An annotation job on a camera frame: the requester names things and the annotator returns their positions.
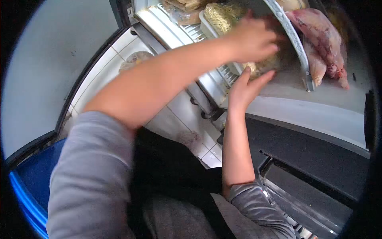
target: blue container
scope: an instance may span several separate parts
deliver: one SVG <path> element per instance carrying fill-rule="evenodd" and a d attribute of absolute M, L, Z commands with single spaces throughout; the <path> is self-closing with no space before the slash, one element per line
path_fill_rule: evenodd
<path fill-rule="evenodd" d="M 42 238 L 48 238 L 49 179 L 66 138 L 21 163 L 9 174 L 11 185 L 27 221 Z"/>

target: left hand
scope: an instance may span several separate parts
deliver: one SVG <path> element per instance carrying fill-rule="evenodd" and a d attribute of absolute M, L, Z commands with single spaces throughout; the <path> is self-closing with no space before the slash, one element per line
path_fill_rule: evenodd
<path fill-rule="evenodd" d="M 245 114 L 249 104 L 258 96 L 261 89 L 274 77 L 275 71 L 271 70 L 259 78 L 248 82 L 251 69 L 246 67 L 241 76 L 233 84 L 228 96 L 228 112 Z"/>

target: grey sleeve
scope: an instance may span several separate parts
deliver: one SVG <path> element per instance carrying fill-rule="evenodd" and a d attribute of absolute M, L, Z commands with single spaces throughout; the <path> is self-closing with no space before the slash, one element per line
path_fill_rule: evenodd
<path fill-rule="evenodd" d="M 228 200 L 241 214 L 270 231 L 276 238 L 296 238 L 292 226 L 281 211 L 269 203 L 258 183 L 232 186 Z"/>
<path fill-rule="evenodd" d="M 126 207 L 133 134 L 100 112 L 78 116 L 50 177 L 49 238 L 134 238 Z"/>

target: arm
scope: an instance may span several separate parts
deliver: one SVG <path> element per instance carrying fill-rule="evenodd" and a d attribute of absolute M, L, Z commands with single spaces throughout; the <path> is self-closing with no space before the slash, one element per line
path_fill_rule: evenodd
<path fill-rule="evenodd" d="M 224 37 L 168 51 L 123 72 L 84 111 L 100 111 L 134 129 L 151 119 L 203 73 L 227 62 L 258 62 L 277 38 L 264 20 L 246 18 Z"/>
<path fill-rule="evenodd" d="M 268 202 L 261 186 L 255 182 L 245 124 L 248 105 L 274 74 L 270 71 L 248 82 L 250 71 L 246 68 L 230 91 L 223 141 L 223 195 L 241 214 L 260 227 L 262 235 L 292 239 L 295 238 L 293 228 L 282 212 Z"/>
<path fill-rule="evenodd" d="M 228 98 L 228 116 L 223 140 L 223 195 L 228 198 L 235 184 L 255 181 L 251 153 L 249 151 L 245 111 L 248 105 L 270 81 L 275 72 L 269 71 L 248 83 L 251 70 L 245 68 L 233 85 Z"/>
<path fill-rule="evenodd" d="M 50 180 L 50 238 L 133 238 L 127 225 L 132 130 L 181 89 L 229 61 L 261 61 L 277 51 L 262 20 L 242 21 L 216 40 L 180 47 L 125 71 L 85 107 Z"/>

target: refrigerator door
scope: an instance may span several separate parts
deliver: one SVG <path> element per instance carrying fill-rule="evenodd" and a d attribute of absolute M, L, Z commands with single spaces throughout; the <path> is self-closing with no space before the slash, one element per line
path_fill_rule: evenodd
<path fill-rule="evenodd" d="M 56 137 L 89 70 L 130 27 L 126 5 L 46 0 L 36 6 L 2 72 L 2 155 L 11 168 Z"/>

